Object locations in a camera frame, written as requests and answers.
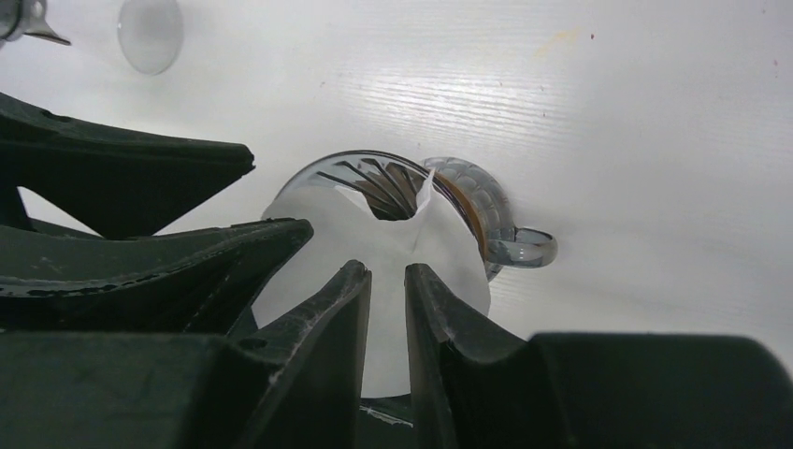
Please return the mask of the clear plastic coffee dripper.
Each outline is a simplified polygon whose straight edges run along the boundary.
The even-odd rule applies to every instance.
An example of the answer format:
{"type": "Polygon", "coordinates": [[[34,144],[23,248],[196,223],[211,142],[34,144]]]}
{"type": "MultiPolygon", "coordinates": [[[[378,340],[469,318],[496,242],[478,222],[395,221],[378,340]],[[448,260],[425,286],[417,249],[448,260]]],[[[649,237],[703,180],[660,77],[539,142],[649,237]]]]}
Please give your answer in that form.
{"type": "Polygon", "coordinates": [[[47,12],[47,0],[1,0],[1,46],[23,36],[70,46],[71,42],[47,23],[47,12]]]}

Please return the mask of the small clear glass cup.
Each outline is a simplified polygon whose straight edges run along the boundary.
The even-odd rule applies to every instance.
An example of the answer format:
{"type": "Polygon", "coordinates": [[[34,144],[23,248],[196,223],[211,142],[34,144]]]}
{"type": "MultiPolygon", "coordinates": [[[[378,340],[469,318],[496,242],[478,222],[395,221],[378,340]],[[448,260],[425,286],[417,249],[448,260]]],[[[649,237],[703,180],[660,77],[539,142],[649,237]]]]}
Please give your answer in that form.
{"type": "Polygon", "coordinates": [[[346,187],[364,196],[377,219],[401,221],[410,219],[419,210],[418,195],[425,181],[430,181],[432,189],[451,203],[475,238],[462,208],[453,194],[435,179],[433,170],[387,152],[351,151],[321,158],[299,170],[273,201],[279,194],[297,187],[346,187]]]}

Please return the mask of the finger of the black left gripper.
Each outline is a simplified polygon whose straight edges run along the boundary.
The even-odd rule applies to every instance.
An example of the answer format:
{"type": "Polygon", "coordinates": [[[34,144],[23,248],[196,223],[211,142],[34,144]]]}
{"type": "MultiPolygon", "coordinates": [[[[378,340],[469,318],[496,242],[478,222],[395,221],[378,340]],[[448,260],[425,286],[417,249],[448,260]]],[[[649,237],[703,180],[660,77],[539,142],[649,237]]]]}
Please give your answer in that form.
{"type": "Polygon", "coordinates": [[[251,172],[253,160],[243,144],[90,123],[1,96],[1,182],[106,239],[155,234],[251,172]]]}
{"type": "Polygon", "coordinates": [[[119,240],[6,226],[1,327],[227,335],[312,234],[295,219],[119,240]]]}

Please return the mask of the clear glass carafe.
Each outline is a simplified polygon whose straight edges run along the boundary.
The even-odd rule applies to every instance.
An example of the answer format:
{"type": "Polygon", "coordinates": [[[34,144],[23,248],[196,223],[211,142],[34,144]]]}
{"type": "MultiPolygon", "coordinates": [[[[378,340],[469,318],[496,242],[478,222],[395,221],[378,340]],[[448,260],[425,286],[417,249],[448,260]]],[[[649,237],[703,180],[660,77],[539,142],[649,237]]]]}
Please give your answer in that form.
{"type": "Polygon", "coordinates": [[[180,4],[175,0],[128,0],[120,9],[117,38],[127,63],[155,76],[177,60],[184,40],[180,4]]]}

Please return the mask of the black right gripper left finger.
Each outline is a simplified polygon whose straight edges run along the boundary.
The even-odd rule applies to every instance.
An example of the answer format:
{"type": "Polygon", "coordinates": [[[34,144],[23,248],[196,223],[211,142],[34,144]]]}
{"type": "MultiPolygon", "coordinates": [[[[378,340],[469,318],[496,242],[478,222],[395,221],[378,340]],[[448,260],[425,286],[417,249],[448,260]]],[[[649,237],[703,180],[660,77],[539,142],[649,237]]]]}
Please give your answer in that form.
{"type": "Polygon", "coordinates": [[[239,346],[266,365],[240,448],[353,448],[371,273],[347,262],[316,294],[239,346]]]}

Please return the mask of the clear glass pitcher with handle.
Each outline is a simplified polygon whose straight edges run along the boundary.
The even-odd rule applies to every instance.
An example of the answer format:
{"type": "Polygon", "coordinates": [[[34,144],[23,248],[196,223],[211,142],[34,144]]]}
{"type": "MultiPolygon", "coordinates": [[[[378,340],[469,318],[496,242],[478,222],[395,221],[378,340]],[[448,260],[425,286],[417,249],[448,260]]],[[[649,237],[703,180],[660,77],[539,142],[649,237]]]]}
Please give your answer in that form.
{"type": "Polygon", "coordinates": [[[555,261],[555,237],[517,226],[506,190],[491,173],[457,157],[427,158],[422,165],[435,172],[435,179],[453,194],[472,225],[488,281],[505,267],[543,268],[555,261]]]}

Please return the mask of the white paper coffee filter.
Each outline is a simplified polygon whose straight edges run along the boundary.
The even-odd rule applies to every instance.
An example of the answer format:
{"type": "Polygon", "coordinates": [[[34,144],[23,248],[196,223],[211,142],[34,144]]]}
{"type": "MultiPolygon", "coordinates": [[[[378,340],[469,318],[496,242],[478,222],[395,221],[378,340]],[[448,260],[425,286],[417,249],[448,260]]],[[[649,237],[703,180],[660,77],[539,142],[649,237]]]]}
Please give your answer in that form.
{"type": "Polygon", "coordinates": [[[410,391],[405,269],[429,265],[476,311],[491,305],[478,244],[454,207],[425,181],[419,210],[408,220],[377,219],[364,196],[346,187],[303,186],[283,192],[266,219],[310,222],[313,235],[252,304],[258,326],[273,322],[319,290],[348,261],[372,274],[362,395],[396,397],[410,391]]]}

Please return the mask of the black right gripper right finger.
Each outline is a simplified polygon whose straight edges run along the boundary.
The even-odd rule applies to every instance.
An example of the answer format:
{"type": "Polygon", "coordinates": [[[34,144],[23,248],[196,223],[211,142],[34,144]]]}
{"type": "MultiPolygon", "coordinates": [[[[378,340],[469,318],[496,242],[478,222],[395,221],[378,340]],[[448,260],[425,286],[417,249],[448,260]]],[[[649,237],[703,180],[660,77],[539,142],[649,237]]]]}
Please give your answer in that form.
{"type": "Polygon", "coordinates": [[[422,448],[527,448],[519,386],[526,340],[454,294],[428,265],[405,270],[414,428],[422,448]]]}

